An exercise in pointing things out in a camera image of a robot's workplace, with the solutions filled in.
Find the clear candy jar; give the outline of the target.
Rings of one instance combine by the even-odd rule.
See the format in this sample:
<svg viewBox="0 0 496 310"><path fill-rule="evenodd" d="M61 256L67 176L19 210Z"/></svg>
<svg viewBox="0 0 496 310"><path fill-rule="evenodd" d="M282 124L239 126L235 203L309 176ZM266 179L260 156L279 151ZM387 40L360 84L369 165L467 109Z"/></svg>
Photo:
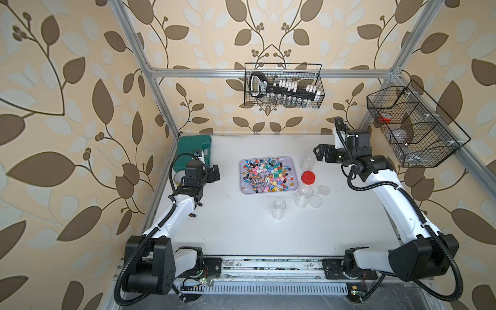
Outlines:
<svg viewBox="0 0 496 310"><path fill-rule="evenodd" d="M300 168L302 171L312 171L316 164L316 156L313 153L312 149L308 149L305 151L304 155L300 161Z"/></svg>

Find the red jar lid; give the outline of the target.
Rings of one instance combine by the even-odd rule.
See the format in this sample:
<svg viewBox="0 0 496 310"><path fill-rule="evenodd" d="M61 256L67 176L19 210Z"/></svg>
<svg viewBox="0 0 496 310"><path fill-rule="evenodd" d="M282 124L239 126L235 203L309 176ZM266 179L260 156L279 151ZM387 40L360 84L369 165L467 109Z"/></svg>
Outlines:
<svg viewBox="0 0 496 310"><path fill-rule="evenodd" d="M302 173L301 180L306 185L312 185L315 183L316 176L313 172L308 170Z"/></svg>

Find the clear jar colourful candies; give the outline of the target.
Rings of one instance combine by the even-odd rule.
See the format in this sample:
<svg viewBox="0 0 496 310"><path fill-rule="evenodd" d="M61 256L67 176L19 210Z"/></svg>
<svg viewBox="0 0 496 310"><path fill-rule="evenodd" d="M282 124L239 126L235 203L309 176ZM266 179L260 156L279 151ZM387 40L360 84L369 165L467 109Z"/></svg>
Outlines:
<svg viewBox="0 0 496 310"><path fill-rule="evenodd" d="M309 185L303 184L298 189L295 204L297 207L305 208L308 205L309 198L313 195L313 190Z"/></svg>

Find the clear jar dark beads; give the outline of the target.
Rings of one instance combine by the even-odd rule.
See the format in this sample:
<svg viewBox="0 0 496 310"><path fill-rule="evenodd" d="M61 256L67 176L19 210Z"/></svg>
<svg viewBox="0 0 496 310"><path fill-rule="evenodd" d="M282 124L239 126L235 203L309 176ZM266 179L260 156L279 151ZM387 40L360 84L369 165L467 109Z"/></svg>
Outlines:
<svg viewBox="0 0 496 310"><path fill-rule="evenodd" d="M274 220L281 220L284 217L286 208L285 200L277 198L273 203L272 217Z"/></svg>

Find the clear plastic jar lid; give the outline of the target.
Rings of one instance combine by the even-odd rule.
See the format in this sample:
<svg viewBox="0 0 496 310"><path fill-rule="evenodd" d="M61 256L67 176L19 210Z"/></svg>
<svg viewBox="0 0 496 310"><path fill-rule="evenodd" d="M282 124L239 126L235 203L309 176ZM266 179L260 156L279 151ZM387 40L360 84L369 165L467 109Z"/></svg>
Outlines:
<svg viewBox="0 0 496 310"><path fill-rule="evenodd" d="M308 204L314 209L318 209L322 206L322 199L320 196L312 195L308 198Z"/></svg>

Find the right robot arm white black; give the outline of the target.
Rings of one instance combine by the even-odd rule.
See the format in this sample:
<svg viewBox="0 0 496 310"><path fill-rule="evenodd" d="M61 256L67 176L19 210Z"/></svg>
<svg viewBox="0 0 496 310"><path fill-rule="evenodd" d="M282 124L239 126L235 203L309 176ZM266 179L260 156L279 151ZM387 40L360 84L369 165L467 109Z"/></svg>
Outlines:
<svg viewBox="0 0 496 310"><path fill-rule="evenodd" d="M405 190L393 165L382 155L371 153L370 134L351 130L343 118L335 118L335 144L320 144L313 153L317 161L349 168L344 173L347 185L356 192L373 191L397 231L400 246L378 250L354 247L346 250L342 260L344 276L355 279L366 271L378 271L381 277L359 302L367 301L387 276L413 282L432 297L454 302L462 297L464 283L455 261L459 243L453 235L443 234L421 211L414 198ZM453 293L441 294L422 283L424 278L453 272Z"/></svg>

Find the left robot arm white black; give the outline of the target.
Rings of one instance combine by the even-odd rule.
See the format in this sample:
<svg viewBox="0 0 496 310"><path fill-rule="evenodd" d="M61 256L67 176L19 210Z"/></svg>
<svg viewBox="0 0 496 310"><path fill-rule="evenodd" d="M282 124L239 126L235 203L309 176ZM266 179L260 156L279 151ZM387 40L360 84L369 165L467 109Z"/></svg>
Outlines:
<svg viewBox="0 0 496 310"><path fill-rule="evenodd" d="M134 305L150 295L174 291L182 302L187 297L174 281L185 272L205 274L203 252L199 247L173 249L173 238L186 218L193 216L208 183L220 180L217 165L209 167L200 150L176 155L188 157L185 174L178 184L170 179L170 206L142 235L132 236L125 245L124 263L117 277L113 298L118 306Z"/></svg>

